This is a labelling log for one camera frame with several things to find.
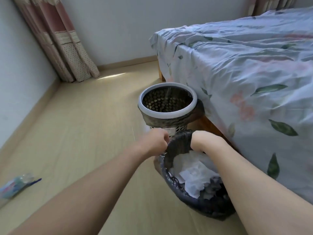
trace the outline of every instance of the white trash can rim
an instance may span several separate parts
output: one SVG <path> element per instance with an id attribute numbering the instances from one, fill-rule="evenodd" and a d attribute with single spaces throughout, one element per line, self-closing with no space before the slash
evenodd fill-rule
<path id="1" fill-rule="evenodd" d="M 173 111 L 173 112 L 156 112 L 156 111 L 148 109 L 147 107 L 143 105 L 142 103 L 143 97 L 149 91 L 154 90 L 159 87 L 165 87 L 165 86 L 174 86 L 174 87 L 180 87 L 182 89 L 185 89 L 186 91 L 190 92 L 190 94 L 192 95 L 192 98 L 193 98 L 192 102 L 185 108 L 178 110 L 178 111 Z M 153 85 L 151 87 L 148 87 L 146 90 L 144 90 L 139 96 L 138 107 L 143 113 L 145 113 L 148 116 L 158 118 L 158 119 L 173 119 L 173 118 L 177 118 L 177 117 L 188 114 L 190 111 L 192 111 L 196 107 L 197 101 L 198 101 L 197 94 L 192 88 L 185 86 L 183 84 L 180 84 L 180 83 L 176 83 L 176 82 L 164 82 L 164 83 Z"/>

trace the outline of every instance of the bed sheet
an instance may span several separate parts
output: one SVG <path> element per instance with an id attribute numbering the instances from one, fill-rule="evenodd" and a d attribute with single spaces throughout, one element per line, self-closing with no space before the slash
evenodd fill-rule
<path id="1" fill-rule="evenodd" d="M 313 8 L 163 29 L 166 81 L 193 88 L 209 120 L 260 170 L 313 203 Z"/>

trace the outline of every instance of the person's left hand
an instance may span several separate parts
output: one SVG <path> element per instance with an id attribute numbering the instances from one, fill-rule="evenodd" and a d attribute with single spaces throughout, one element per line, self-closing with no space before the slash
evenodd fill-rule
<path id="1" fill-rule="evenodd" d="M 170 142 L 168 132 L 161 128 L 153 128 L 137 142 L 144 154 L 144 159 L 161 155 Z"/>

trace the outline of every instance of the mesh trash can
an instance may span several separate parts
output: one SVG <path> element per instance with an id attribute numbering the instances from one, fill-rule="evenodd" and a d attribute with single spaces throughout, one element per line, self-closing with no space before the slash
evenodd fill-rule
<path id="1" fill-rule="evenodd" d="M 160 173 L 175 195 L 190 208 L 207 217 L 225 220 L 235 213 L 235 208 L 223 184 L 220 184 L 221 189 L 211 199 L 201 197 L 195 199 L 185 191 L 179 184 L 178 179 L 168 171 L 173 166 L 175 156 L 192 150 L 190 148 L 192 133 L 192 130 L 180 131 L 171 138 L 165 154 L 158 157 Z"/>
<path id="2" fill-rule="evenodd" d="M 144 90 L 138 108 L 150 128 L 163 128 L 170 137 L 204 115 L 195 91 L 180 83 L 160 83 Z"/>

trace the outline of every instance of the beige baseboard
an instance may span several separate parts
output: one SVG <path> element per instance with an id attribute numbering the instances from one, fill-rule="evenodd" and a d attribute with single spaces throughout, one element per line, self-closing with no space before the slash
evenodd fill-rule
<path id="1" fill-rule="evenodd" d="M 104 64 L 98 66 L 99 71 L 107 70 L 107 69 L 114 69 L 114 68 L 121 68 L 121 67 L 126 67 L 126 66 L 131 66 L 131 65 L 136 65 L 140 63 L 147 63 L 147 62 L 152 62 L 156 61 L 157 56 L 148 56 L 148 57 L 143 57 L 143 58 L 138 58 L 138 59 L 131 59 L 127 61 L 122 61 L 118 63 L 109 63 L 109 64 Z"/>
<path id="2" fill-rule="evenodd" d="M 9 139 L 5 142 L 5 144 L 0 148 L 0 172 L 1 167 L 5 165 L 6 160 L 11 156 L 18 143 L 24 138 L 27 131 L 37 120 L 38 116 L 44 110 L 45 106 L 48 104 L 49 100 L 52 98 L 59 86 L 60 80 L 56 79 L 45 92 L 45 94 L 35 104 L 28 115 L 24 118 L 17 129 L 13 132 L 13 134 L 9 137 Z"/>

